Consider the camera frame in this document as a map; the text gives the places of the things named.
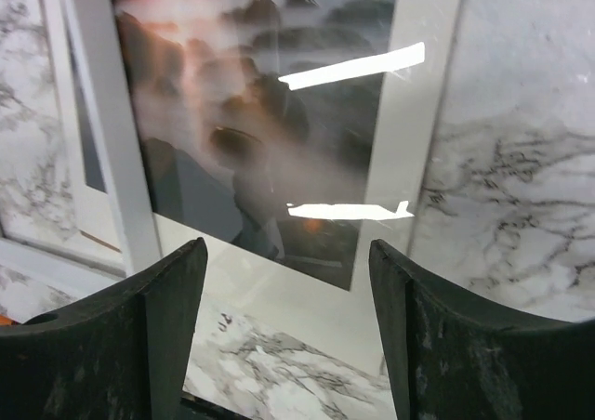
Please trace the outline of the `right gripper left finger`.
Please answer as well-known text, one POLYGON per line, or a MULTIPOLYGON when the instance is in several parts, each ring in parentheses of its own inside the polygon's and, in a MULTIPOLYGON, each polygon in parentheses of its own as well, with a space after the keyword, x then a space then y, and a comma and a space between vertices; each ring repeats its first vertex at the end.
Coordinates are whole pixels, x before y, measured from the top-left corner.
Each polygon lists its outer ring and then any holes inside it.
POLYGON ((1 329, 4 419, 172 419, 205 281, 203 239, 1 329))

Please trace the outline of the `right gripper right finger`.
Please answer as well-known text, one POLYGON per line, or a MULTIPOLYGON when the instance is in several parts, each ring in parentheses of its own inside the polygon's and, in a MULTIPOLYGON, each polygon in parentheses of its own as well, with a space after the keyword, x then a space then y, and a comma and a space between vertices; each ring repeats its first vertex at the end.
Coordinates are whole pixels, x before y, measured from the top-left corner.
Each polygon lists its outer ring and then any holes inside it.
POLYGON ((593 417, 593 321, 498 304, 382 240, 370 245, 369 274, 399 418, 593 417))

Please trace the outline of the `sunset landscape photo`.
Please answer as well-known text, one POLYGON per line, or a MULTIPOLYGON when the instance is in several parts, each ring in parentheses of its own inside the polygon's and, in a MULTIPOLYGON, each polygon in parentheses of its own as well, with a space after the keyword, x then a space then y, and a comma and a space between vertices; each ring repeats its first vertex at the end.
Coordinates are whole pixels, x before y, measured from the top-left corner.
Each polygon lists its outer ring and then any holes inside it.
POLYGON ((396 0, 112 0, 155 214, 349 290, 384 77, 288 77, 387 52, 396 0))

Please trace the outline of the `white mat board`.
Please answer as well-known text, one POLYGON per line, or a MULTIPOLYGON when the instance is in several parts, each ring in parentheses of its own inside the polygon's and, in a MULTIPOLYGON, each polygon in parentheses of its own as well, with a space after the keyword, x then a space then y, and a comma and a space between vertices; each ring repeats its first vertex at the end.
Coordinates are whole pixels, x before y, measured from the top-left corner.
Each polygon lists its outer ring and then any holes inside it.
POLYGON ((369 244, 410 237, 461 0, 60 0, 82 232, 374 373, 369 244))

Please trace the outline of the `white picture frame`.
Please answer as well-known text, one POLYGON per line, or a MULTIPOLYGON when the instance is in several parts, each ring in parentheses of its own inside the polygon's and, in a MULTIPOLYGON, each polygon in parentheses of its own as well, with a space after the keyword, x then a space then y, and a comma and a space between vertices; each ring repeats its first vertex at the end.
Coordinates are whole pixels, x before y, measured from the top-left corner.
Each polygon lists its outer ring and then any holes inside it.
POLYGON ((1 228, 116 275, 120 253, 77 227, 42 0, 1 0, 1 228))

